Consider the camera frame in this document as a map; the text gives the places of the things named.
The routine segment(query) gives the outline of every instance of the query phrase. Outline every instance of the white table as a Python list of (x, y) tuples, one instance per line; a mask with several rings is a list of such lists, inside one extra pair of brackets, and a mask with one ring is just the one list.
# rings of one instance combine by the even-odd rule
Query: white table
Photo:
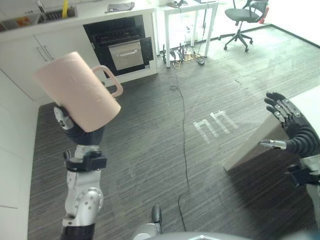
[[(320, 133), (320, 86), (316, 86), (290, 99), (296, 105), (317, 133)], [(268, 118), (257, 130), (242, 144), (242, 146), (224, 163), (226, 171), (243, 164), (256, 156), (269, 150), (258, 146), (263, 139), (288, 139), (279, 121), (270, 113)]]
[[(180, 14), (180, 13), (187, 13), (187, 12), (193, 12), (195, 11), (195, 18), (194, 18), (194, 24), (193, 24), (193, 32), (192, 32), (192, 38), (191, 38), (191, 46), (193, 47), (195, 45), (195, 36), (196, 36), (196, 26), (197, 26), (197, 18), (198, 18), (198, 11), (204, 10), (204, 9), (212, 9), (211, 12), (211, 19), (208, 29), (208, 34), (206, 37), (206, 45), (205, 45), (205, 52), (204, 56), (207, 57), (208, 50), (209, 50), (209, 44), (211, 39), (211, 33), (214, 26), (217, 8), (218, 8), (218, 2), (208, 2), (208, 3), (198, 3), (194, 0), (188, 0), (188, 5), (182, 5), (180, 8), (173, 8), (170, 6), (157, 6), (157, 11), (163, 11), (164, 12), (164, 28), (165, 28), (165, 53), (167, 59), (166, 61), (166, 67), (170, 68), (170, 41), (169, 41), (169, 16), (172, 14)], [(157, 38), (156, 41), (156, 49), (157, 49), (157, 55), (159, 55), (159, 41)]]

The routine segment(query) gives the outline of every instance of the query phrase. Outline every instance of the cabinet handle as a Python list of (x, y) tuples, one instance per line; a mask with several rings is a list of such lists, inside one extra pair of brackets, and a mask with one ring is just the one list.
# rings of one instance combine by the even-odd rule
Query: cabinet handle
[(37, 50), (38, 53), (41, 55), (41, 57), (42, 57), (46, 62), (48, 62), (48, 60), (45, 58), (45, 56), (41, 53), (41, 51), (40, 51), (40, 49), (39, 49), (38, 46), (36, 47), (36, 50)]
[(49, 58), (51, 58), (51, 60), (55, 60), (55, 59), (51, 56), (51, 54), (49, 53), (49, 51), (48, 51), (48, 49), (47, 49), (47, 46), (44, 45), (43, 48), (44, 48), (46, 54), (49, 56)]

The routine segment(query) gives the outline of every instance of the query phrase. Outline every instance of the gray carpet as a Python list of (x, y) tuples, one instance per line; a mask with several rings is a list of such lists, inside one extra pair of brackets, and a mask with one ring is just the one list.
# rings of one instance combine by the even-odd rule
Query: gray carpet
[[(96, 240), (126, 240), (150, 220), (154, 204), (163, 212), (163, 231), (183, 231), (178, 197), (188, 231), (221, 232), (257, 240), (315, 227), (312, 202), (304, 187), (295, 189), (284, 175), (298, 160), (268, 151), (225, 172), (223, 163), (268, 115), (266, 91), (292, 97), (320, 83), (320, 49), (272, 27), (247, 33), (254, 44), (244, 52), (240, 41), (223, 50), (212, 41), (203, 66), (185, 62), (167, 69), (158, 59), (159, 74), (123, 84), (119, 115), (105, 129), (100, 145), (108, 157), (101, 174), (104, 205)], [(225, 111), (226, 133), (210, 116)], [(218, 134), (204, 133), (194, 122), (207, 120)], [(75, 149), (56, 123), (52, 104), (39, 111), (31, 182), (28, 239), (60, 237), (67, 196), (62, 153)]]

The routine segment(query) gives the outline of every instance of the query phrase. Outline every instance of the faucet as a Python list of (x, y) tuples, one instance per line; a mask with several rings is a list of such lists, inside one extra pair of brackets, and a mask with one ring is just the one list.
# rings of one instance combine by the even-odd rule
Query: faucet
[(35, 0), (35, 3), (41, 11), (41, 15), (43, 17), (43, 20), (46, 21), (47, 20), (47, 16), (46, 16), (47, 11), (45, 10), (44, 5), (42, 4), (42, 2), (40, 0)]

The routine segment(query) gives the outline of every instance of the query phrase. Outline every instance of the chair backrest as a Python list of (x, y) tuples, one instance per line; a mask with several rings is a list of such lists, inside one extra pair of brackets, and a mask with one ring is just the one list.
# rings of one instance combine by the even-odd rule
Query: chair backrest
[[(249, 7), (249, 4), (252, 1), (255, 1), (255, 0), (247, 0), (246, 4), (243, 7), (243, 9)], [(262, 13), (262, 15), (265, 14), (269, 0), (256, 0), (256, 1), (257, 2), (253, 3), (251, 7), (254, 8), (254, 9), (259, 10)]]

